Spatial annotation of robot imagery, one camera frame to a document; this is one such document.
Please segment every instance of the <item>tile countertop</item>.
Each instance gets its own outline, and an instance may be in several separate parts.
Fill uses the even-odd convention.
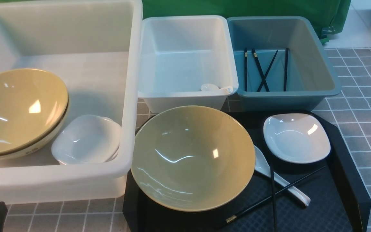
[[[341,94],[325,99],[313,111],[337,125],[371,196],[371,49],[328,49],[343,85]],[[240,111],[237,95],[223,111]],[[150,116],[139,100],[137,127]],[[9,206],[4,232],[127,232],[123,197]],[[371,214],[368,224],[371,232]]]

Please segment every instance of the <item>yellow bowl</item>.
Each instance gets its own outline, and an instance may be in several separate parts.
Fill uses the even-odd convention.
[[[38,69],[0,73],[0,154],[29,147],[58,124],[68,104],[64,82]]]
[[[255,165],[253,141],[240,123],[219,110],[185,106],[154,116],[139,130],[131,172],[155,202],[196,212],[234,199]]]
[[[66,111],[64,115],[61,117],[61,120],[59,123],[53,128],[52,131],[50,131],[44,138],[42,138],[40,141],[37,141],[36,143],[30,145],[29,147],[23,148],[19,151],[14,151],[9,154],[0,155],[0,160],[7,160],[7,159],[14,159],[23,157],[26,155],[29,155],[31,153],[34,153],[38,151],[39,149],[43,148],[45,145],[47,145],[60,131],[62,126],[64,125],[64,122],[68,116],[68,107],[66,108]]]

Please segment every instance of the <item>black serving tray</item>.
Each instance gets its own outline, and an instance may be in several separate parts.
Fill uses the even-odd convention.
[[[265,145],[262,125],[268,116],[280,113],[307,113],[323,125],[331,153],[322,161],[297,165],[274,157]],[[283,232],[365,232],[371,200],[336,126],[308,111],[228,113],[249,132],[253,143],[283,178],[293,182],[313,170],[327,165],[301,184],[301,191],[311,198],[305,207],[289,193],[277,197],[278,229]],[[252,213],[222,229],[215,227],[237,211],[271,194],[270,179],[255,172],[246,189],[234,200],[214,210],[187,213],[171,210],[149,199],[128,172],[122,212],[132,232],[142,231],[259,231],[272,232],[272,204],[263,205]]]

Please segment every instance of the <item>chopstick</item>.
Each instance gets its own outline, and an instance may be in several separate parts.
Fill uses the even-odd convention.
[[[252,54],[253,54],[254,60],[256,61],[256,66],[262,78],[262,81],[264,81],[265,91],[269,92],[270,90],[268,88],[267,82],[265,82],[264,73],[262,72],[262,66],[260,65],[260,61],[259,61],[259,58],[257,57],[257,53],[255,49],[252,49]]]
[[[276,53],[274,53],[274,57],[273,57],[273,59],[271,60],[270,65],[268,66],[267,71],[265,72],[264,80],[262,80],[262,83],[260,83],[260,86],[259,86],[259,88],[257,89],[258,92],[261,91],[262,86],[263,86],[264,83],[265,83],[265,79],[267,78],[268,72],[270,72],[271,66],[273,65],[274,59],[276,58],[278,52],[279,52],[279,51],[277,50]]]
[[[244,90],[247,92],[247,48],[244,49]]]
[[[271,196],[273,199],[273,220],[274,220],[274,232],[278,231],[277,228],[277,207],[276,207],[276,186],[274,185],[274,167],[270,163],[270,180],[271,180]]]
[[[302,182],[303,180],[307,179],[309,176],[321,171],[322,169],[324,169],[325,167],[327,166],[323,166],[321,168],[319,168],[318,170],[315,170],[314,172],[308,174],[308,175],[305,175],[303,176],[302,178],[298,179],[297,181],[291,183],[290,185],[287,185],[286,187],[282,188],[281,190],[279,190],[278,192],[276,192],[276,196],[278,195],[281,195],[284,191],[286,191],[288,188],[294,186],[294,185],[297,185],[298,183]],[[222,228],[224,226],[227,226],[228,224],[240,219],[241,217],[243,217],[244,215],[252,212],[253,210],[255,210],[259,205],[263,204],[264,202],[270,200],[272,198],[272,196],[268,196],[268,197],[265,197],[259,201],[257,201],[256,203],[252,204],[251,206],[243,209],[243,210],[240,210],[238,213],[232,215],[231,217],[225,219],[219,226],[218,228]]]
[[[287,65],[289,63],[289,49],[286,48],[286,61],[284,65],[284,91],[287,91]]]

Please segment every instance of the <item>teal plastic basin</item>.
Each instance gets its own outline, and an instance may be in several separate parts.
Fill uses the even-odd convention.
[[[227,19],[237,68],[242,109],[313,110],[325,97],[340,93],[341,84],[310,22],[298,16],[252,16]],[[270,92],[252,55],[256,49],[265,73],[276,50],[277,56],[267,76]],[[289,48],[287,91],[284,89],[285,49]],[[248,50],[247,91],[244,83],[244,49]]]

